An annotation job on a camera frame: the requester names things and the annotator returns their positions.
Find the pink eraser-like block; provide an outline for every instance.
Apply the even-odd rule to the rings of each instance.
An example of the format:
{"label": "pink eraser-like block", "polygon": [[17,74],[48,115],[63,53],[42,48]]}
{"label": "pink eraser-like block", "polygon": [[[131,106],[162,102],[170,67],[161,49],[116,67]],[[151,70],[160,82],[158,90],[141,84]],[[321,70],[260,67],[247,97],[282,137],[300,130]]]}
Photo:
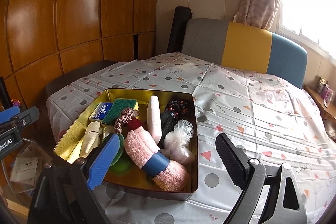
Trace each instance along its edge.
{"label": "pink eraser-like block", "polygon": [[155,95],[151,96],[151,99],[148,103],[147,127],[148,132],[151,134],[152,138],[157,144],[162,137],[162,129],[161,129],[159,98]]}

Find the plastic bag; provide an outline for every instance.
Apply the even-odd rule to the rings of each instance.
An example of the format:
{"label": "plastic bag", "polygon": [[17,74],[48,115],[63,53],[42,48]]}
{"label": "plastic bag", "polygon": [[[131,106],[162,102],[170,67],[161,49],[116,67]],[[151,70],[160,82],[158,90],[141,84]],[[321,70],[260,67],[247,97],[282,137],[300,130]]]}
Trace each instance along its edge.
{"label": "plastic bag", "polygon": [[194,162],[195,155],[189,150],[189,141],[193,135],[193,125],[186,120],[179,120],[174,131],[166,135],[164,149],[160,152],[183,165]]}

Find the black pole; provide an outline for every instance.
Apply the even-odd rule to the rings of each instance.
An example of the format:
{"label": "black pole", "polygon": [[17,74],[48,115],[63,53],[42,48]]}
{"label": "black pole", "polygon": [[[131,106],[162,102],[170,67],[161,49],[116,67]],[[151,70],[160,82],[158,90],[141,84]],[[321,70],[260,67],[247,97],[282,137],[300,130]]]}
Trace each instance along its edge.
{"label": "black pole", "polygon": [[2,76],[0,77],[0,101],[2,102],[4,109],[8,109],[13,106]]}

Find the patterned sheet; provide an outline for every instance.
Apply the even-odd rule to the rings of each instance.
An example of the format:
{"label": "patterned sheet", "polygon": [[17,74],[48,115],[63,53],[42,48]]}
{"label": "patterned sheet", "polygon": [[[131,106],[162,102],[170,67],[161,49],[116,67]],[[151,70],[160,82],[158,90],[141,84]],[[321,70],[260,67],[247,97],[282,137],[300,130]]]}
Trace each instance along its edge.
{"label": "patterned sheet", "polygon": [[[263,164],[288,162],[298,180],[308,223],[336,194],[336,144],[302,90],[274,75],[224,68],[181,53],[116,64],[81,78],[47,101],[55,139],[107,88],[191,93],[199,138],[199,188],[187,202],[145,198],[101,185],[94,192],[113,223],[223,223],[241,191],[215,149],[225,132],[248,157]],[[264,191],[250,223],[257,223]]]}

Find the black cylinder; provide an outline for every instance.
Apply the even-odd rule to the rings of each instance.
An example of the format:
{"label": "black cylinder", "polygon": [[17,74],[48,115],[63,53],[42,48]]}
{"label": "black cylinder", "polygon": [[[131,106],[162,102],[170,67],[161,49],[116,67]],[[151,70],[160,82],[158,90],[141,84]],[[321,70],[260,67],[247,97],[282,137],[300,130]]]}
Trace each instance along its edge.
{"label": "black cylinder", "polygon": [[185,28],[191,16],[190,8],[184,6],[175,7],[167,53],[180,52],[182,50]]}
{"label": "black cylinder", "polygon": [[0,101],[4,109],[8,109],[13,106],[2,76],[0,77]]}

